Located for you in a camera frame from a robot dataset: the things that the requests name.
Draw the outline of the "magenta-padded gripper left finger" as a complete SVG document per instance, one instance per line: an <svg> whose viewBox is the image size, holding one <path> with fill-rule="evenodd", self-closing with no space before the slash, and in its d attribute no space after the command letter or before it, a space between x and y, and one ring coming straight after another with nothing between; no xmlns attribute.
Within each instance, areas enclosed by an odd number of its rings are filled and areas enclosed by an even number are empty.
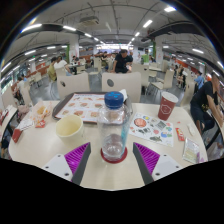
<svg viewBox="0 0 224 224"><path fill-rule="evenodd" d="M67 154L56 154L42 169L80 185L91 153L91 144L85 143Z"/></svg>

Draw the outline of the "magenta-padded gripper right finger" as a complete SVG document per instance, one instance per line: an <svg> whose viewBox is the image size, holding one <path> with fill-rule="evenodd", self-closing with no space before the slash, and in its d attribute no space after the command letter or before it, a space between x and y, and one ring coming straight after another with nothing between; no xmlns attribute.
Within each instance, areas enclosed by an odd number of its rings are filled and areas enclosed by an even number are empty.
<svg viewBox="0 0 224 224"><path fill-rule="evenodd" d="M145 185L182 169L168 154L158 154L144 145L134 142L133 154Z"/></svg>

